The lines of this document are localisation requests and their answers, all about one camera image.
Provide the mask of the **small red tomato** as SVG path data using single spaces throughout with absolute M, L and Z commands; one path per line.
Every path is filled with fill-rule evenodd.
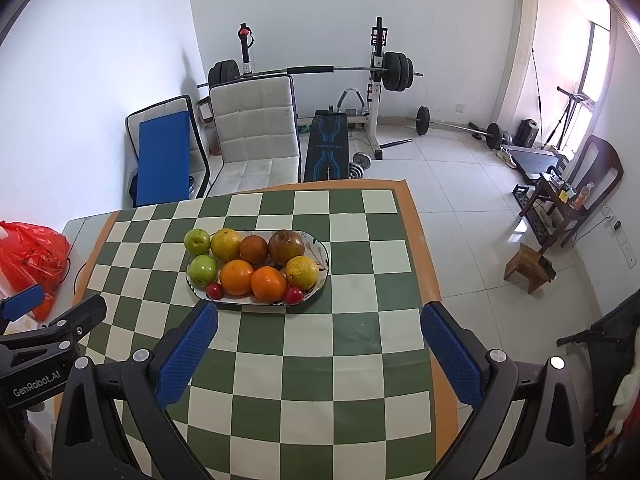
M 206 295 L 210 300 L 221 300 L 221 298 L 224 296 L 224 289 L 222 288 L 221 284 L 217 283 L 217 282 L 213 282 L 208 284 L 205 287 L 205 291 L 206 291 Z
M 300 288 L 288 286 L 283 296 L 283 302 L 287 306 L 296 306 L 296 304 L 300 304 L 304 300 L 304 297 L 305 294 Z

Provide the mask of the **large bright orange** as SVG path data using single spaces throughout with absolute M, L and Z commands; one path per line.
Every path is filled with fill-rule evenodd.
M 242 259 L 225 263 L 219 273 L 219 281 L 227 295 L 241 297 L 252 291 L 254 268 Z

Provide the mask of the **white barbell rack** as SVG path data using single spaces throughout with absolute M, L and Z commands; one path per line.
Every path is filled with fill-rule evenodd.
M 378 16 L 371 29 L 370 66 L 344 67 L 344 70 L 361 70 L 369 75 L 367 99 L 361 99 L 361 113 L 359 115 L 349 115 L 342 110 L 343 101 L 349 92 L 353 91 L 356 96 L 360 96 L 360 93 L 355 88 L 346 89 L 337 103 L 337 110 L 347 117 L 347 127 L 349 129 L 358 127 L 364 129 L 364 140 L 369 144 L 376 160 L 383 159 L 383 147 L 378 143 L 378 138 L 376 137 L 382 91 L 404 91 L 410 86 L 413 78 L 410 58 L 407 58 L 401 52 L 385 51 L 387 33 L 388 28 L 384 26 L 382 16 Z

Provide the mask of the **floor barbell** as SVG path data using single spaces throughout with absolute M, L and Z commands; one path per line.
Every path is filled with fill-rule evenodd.
M 495 122 L 489 124 L 486 129 L 480 128 L 479 126 L 472 124 L 472 122 L 467 126 L 453 124 L 452 122 L 440 122 L 439 120 L 431 118 L 431 112 L 427 106 L 420 106 L 416 112 L 416 133 L 419 136 L 425 136 L 431 126 L 463 131 L 469 133 L 476 140 L 484 139 L 486 145 L 491 149 L 491 151 L 498 151 L 502 145 L 502 130 Z

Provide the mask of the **red plastic bag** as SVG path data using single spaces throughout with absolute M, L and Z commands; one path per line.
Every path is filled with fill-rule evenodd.
M 1 222 L 1 272 L 14 292 L 32 285 L 44 290 L 43 302 L 29 315 L 37 322 L 49 316 L 65 276 L 70 243 L 47 226 L 25 222 Z

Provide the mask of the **black blue exercise bench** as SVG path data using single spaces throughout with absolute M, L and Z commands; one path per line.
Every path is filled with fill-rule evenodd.
M 318 110 L 310 127 L 304 181 L 345 180 L 348 165 L 347 116 Z

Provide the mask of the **white padded chair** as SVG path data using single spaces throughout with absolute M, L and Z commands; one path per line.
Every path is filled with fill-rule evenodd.
M 300 146 L 291 76 L 241 79 L 211 88 L 222 166 L 211 196 L 294 184 Z

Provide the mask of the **green checkered tablecloth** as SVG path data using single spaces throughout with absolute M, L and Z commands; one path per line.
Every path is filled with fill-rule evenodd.
M 422 338 L 439 295 L 408 186 L 303 184 L 110 214 L 76 296 L 105 320 L 82 341 L 127 359 L 196 303 L 184 234 L 293 229 L 328 276 L 295 306 L 221 307 L 219 327 L 169 415 L 216 479 L 423 479 L 456 433 L 456 404 Z

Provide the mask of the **barbell on rack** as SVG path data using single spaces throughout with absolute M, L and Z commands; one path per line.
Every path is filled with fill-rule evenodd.
M 198 88 L 213 88 L 226 82 L 265 76 L 296 76 L 333 74 L 335 72 L 363 72 L 372 76 L 374 80 L 382 82 L 388 91 L 403 92 L 412 86 L 414 78 L 423 77 L 424 73 L 414 69 L 411 58 L 399 52 L 386 52 L 382 56 L 380 66 L 335 66 L 335 65 L 302 65 L 276 68 L 275 70 L 260 70 L 241 74 L 235 60 L 218 62 L 210 71 L 208 81 L 198 84 Z

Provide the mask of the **dark red apple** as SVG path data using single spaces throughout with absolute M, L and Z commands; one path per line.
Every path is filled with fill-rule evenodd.
M 277 266 L 285 266 L 292 258 L 305 253 L 305 244 L 296 232 L 279 230 L 271 235 L 268 250 L 271 260 Z

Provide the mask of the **oval floral plate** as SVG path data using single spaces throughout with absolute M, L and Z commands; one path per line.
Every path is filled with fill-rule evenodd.
M 191 256 L 186 284 L 200 299 L 229 308 L 293 307 L 314 298 L 329 277 L 328 246 L 305 231 L 221 231 Z

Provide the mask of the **yellow orange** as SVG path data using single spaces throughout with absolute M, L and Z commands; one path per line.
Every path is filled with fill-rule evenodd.
M 210 237 L 210 250 L 222 263 L 239 257 L 242 236 L 234 229 L 223 228 Z

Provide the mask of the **green apple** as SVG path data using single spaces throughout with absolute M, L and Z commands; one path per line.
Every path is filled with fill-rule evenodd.
M 186 275 L 197 288 L 206 288 L 217 281 L 216 259 L 210 255 L 198 255 L 192 259 L 186 269 Z
M 183 245 L 192 256 L 205 255 L 210 248 L 209 232 L 200 228 L 190 229 L 183 237 Z

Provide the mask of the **yellow lemon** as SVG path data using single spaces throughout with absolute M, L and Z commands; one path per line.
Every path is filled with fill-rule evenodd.
M 288 284 L 300 290 L 309 290 L 317 283 L 318 264 L 307 256 L 296 256 L 285 265 L 285 277 Z

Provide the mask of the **dark red orange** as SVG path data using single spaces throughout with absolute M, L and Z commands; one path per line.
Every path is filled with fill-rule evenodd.
M 239 256 L 252 266 L 262 266 L 269 256 L 266 240 L 259 235 L 249 235 L 242 239 Z

